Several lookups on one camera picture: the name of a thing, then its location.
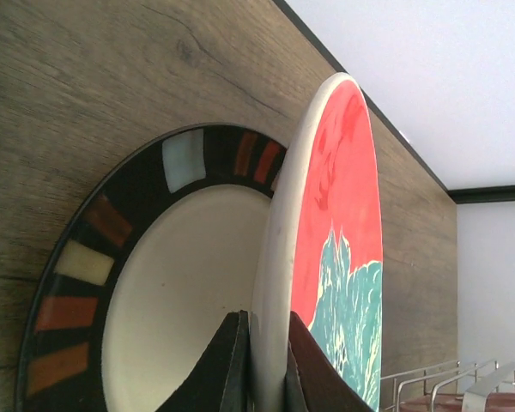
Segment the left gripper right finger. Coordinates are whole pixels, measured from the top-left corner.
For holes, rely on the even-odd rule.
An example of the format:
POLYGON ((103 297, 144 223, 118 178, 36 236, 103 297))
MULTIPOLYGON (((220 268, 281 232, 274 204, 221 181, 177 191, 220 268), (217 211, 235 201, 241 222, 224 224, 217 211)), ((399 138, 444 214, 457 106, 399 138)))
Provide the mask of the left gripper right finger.
POLYGON ((371 408, 330 364, 299 315, 290 313, 285 410, 365 412, 371 408))

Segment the black rimmed round plate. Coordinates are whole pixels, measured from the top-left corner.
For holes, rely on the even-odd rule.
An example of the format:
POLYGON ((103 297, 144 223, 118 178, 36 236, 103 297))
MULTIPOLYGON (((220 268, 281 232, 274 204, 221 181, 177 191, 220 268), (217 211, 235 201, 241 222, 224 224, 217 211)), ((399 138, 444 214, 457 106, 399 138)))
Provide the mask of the black rimmed round plate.
POLYGON ((106 176, 57 242, 33 300, 18 411, 155 411, 228 312, 251 304, 286 149, 192 126, 106 176))

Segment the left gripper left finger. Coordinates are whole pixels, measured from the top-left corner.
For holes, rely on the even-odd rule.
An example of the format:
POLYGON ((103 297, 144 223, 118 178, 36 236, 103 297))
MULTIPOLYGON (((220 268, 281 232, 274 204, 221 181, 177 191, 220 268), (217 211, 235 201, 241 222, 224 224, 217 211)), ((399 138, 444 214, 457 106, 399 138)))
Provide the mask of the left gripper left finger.
POLYGON ((250 356, 248 312, 230 312, 191 373, 159 411, 245 411, 250 356))

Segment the red plate teal flower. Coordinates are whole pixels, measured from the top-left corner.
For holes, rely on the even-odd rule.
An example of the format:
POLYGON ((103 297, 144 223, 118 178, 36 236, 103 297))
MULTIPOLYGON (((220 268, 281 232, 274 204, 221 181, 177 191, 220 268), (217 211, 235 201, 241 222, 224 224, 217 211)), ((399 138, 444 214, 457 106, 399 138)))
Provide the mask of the red plate teal flower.
POLYGON ((250 311, 255 410, 281 407, 291 314, 342 381, 379 408, 382 271, 367 103, 336 73, 312 97, 276 177, 250 311))

